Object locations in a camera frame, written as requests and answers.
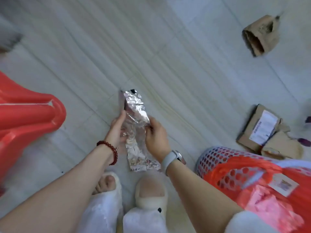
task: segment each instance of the watch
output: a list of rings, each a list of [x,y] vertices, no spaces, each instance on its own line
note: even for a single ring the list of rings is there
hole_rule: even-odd
[[[177,150],[172,150],[162,161],[161,163],[161,169],[166,174],[166,169],[169,166],[171,162],[173,162],[175,159],[181,161],[182,164],[186,164],[186,161],[182,157],[182,155]]]

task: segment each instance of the red beaded bracelet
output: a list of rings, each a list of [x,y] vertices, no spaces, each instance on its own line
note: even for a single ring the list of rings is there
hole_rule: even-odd
[[[111,144],[109,144],[107,141],[99,141],[99,142],[97,142],[97,146],[102,145],[102,144],[108,146],[112,150],[112,152],[114,153],[114,161],[110,165],[115,165],[117,163],[117,160],[118,160],[118,152],[117,152],[117,150]]]

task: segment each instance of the red plastic chair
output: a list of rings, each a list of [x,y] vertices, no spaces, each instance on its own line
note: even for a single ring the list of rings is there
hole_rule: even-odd
[[[24,148],[59,129],[65,117],[55,96],[25,89],[0,72],[0,182]]]

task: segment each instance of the watch face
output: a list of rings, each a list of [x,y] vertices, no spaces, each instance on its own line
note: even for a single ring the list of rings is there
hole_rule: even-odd
[[[173,152],[176,154],[177,159],[181,161],[182,164],[186,165],[186,161],[184,160],[183,156],[181,153],[179,153],[177,150],[173,150]]]

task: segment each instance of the white label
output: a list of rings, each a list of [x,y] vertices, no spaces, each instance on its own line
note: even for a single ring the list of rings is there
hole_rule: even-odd
[[[277,122],[278,117],[264,110],[249,139],[263,145],[269,139]]]
[[[277,173],[273,175],[273,179],[268,186],[287,197],[299,184],[282,173]]]

